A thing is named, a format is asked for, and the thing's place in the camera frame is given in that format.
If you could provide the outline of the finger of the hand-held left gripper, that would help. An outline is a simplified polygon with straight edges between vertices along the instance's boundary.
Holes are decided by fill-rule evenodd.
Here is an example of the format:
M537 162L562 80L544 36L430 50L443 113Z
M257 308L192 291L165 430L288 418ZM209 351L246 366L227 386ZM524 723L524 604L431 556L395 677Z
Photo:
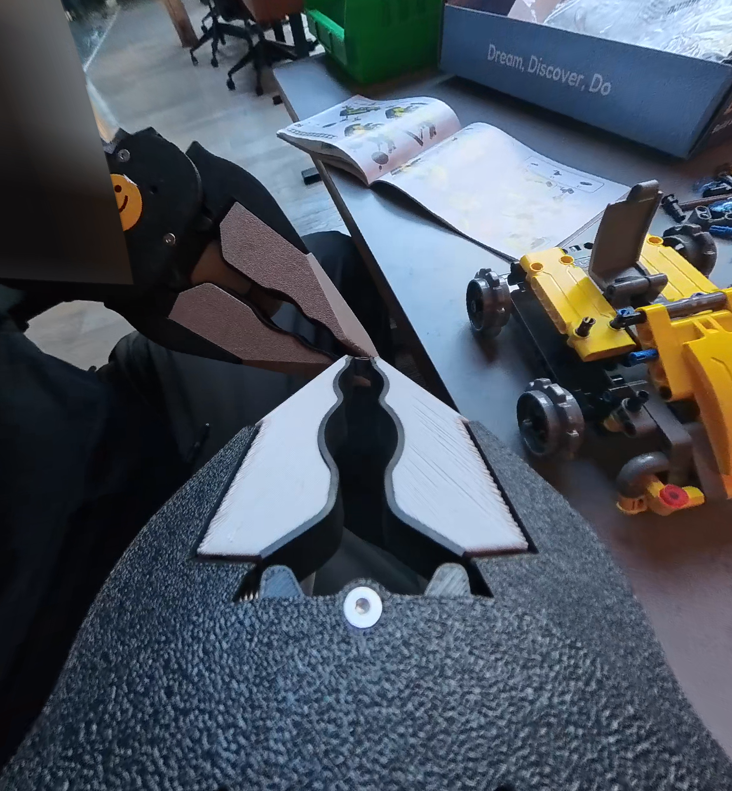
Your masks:
M181 292L169 319L242 364L292 375L318 375L336 358L263 319L249 304L204 283Z
M223 259L234 270L292 303L350 353L378 356L363 324L312 253L301 252L240 203L234 203L221 221L220 234Z

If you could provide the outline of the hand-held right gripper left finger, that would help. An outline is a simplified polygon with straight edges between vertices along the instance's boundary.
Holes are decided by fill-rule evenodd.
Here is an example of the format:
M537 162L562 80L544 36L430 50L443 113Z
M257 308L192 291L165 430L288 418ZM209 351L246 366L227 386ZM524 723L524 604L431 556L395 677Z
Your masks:
M344 357L269 412L209 521L197 555L317 571L341 541L339 473L325 431L344 402Z

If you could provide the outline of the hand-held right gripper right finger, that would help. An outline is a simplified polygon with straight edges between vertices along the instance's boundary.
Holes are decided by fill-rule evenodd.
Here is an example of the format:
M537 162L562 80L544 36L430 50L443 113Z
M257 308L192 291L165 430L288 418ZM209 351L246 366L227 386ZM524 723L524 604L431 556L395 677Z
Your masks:
M393 366L371 363L396 439L384 473L387 549L418 572L527 552L467 421Z

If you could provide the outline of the grey desk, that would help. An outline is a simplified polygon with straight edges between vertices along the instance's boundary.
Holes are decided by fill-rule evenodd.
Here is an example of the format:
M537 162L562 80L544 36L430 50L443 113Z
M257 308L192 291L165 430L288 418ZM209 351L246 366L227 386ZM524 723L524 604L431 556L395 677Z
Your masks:
M352 94L435 96L465 125L492 124L578 170L627 185L656 179L665 193L680 196L732 161L732 140L689 161L674 161L443 74L362 89L348 83L324 55L279 66L274 74L293 119ZM474 272L497 266L497 257L421 216L390 187L369 189L325 165L320 172L431 390L521 452L516 398L536 372L519 350L523 338L514 323L496 346L482 344L472 335L464 302ZM690 702L732 760L732 500L708 501L671 517L626 517L615 506L616 452L611 443L589 440L576 460L532 464L610 549Z

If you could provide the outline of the person's legs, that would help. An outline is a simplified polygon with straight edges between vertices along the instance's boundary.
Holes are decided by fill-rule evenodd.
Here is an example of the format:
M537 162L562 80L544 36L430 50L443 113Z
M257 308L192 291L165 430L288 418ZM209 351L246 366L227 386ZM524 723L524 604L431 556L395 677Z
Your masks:
M303 242L363 324L379 356L394 363L390 313L353 239L325 231L308 234ZM119 340L98 376L130 401L144 421L154 422L158 434L182 456L190 454L204 425L209 425L209 435L202 451L211 452L306 383L284 373L170 351L137 331Z

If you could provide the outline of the black office chair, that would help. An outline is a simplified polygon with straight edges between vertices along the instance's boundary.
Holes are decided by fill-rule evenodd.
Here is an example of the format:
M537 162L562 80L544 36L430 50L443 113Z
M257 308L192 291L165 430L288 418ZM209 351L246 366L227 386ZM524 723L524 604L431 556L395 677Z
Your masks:
M226 85L235 90L233 76L249 63L255 72L255 93L264 93L262 71L276 63L305 59L318 42L308 38L303 25L304 1L239 1L249 35L247 54L227 73Z
M201 1L208 7L208 13L202 18L202 35L197 44L190 49L190 60L198 66L196 51L206 43L211 44L211 65L218 67L217 54L219 46L226 44L226 37L237 38L251 45L251 35L245 24L246 14L240 1Z

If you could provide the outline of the open instruction booklet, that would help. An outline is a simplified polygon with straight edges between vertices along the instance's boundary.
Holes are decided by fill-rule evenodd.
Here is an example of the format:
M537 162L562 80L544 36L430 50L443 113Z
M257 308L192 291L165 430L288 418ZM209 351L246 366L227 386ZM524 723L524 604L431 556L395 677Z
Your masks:
M428 96L351 96L277 136L369 187L396 188L505 258L561 246L629 187L560 164Z

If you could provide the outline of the green plastic bin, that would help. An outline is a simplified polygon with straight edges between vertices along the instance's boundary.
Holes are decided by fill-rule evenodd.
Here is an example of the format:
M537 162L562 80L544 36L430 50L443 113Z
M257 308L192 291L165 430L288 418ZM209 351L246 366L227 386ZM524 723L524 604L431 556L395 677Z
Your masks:
M359 84L435 66L443 1L307 1L310 32Z

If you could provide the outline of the yellow brick toy vehicle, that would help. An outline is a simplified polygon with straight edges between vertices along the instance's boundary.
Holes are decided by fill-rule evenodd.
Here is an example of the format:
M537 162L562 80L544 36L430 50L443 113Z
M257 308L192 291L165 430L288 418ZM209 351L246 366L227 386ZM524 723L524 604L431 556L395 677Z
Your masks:
M572 459L587 430L640 441L615 480L628 515L668 516L732 499L732 285L713 246L679 252L656 181L609 204L595 240L525 255L467 287L471 326L515 316L544 377L516 403L529 455Z

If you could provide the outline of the person's dark top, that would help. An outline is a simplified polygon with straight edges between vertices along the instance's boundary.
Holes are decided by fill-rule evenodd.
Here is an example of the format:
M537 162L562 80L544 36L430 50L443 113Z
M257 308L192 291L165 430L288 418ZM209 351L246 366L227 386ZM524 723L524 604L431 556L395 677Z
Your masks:
M42 351L0 286L0 772L49 697L105 579L188 480L177 354L139 332L100 370Z

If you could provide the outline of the blue cardboard box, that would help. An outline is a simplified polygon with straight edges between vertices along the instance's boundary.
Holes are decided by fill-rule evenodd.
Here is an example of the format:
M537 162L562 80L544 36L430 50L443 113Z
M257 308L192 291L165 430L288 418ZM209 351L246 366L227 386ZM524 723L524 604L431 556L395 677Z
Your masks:
M440 68L673 157L732 140L732 63L446 3Z

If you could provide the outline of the pile of small brick pieces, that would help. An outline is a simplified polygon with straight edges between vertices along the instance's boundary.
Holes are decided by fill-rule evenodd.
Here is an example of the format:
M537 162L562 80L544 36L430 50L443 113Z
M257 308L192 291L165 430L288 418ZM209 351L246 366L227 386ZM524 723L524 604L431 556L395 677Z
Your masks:
M697 183L697 195L681 200L669 193L661 209L674 224L663 238L679 252L701 245L711 248L715 241L732 242L732 161L718 165L712 177Z

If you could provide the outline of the frosted plastic bag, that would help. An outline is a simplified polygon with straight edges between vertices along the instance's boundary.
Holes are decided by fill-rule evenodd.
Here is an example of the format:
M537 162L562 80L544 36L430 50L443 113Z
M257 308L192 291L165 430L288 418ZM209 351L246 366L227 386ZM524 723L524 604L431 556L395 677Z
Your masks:
M559 2L544 24L715 63L732 60L732 1Z

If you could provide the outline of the wooden post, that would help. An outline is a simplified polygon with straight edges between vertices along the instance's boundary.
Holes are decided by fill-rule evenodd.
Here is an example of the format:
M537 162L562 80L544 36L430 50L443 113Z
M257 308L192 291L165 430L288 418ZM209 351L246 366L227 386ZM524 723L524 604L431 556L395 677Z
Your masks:
M167 12L183 48L194 48L198 44L198 38L184 2L180 0L160 2Z

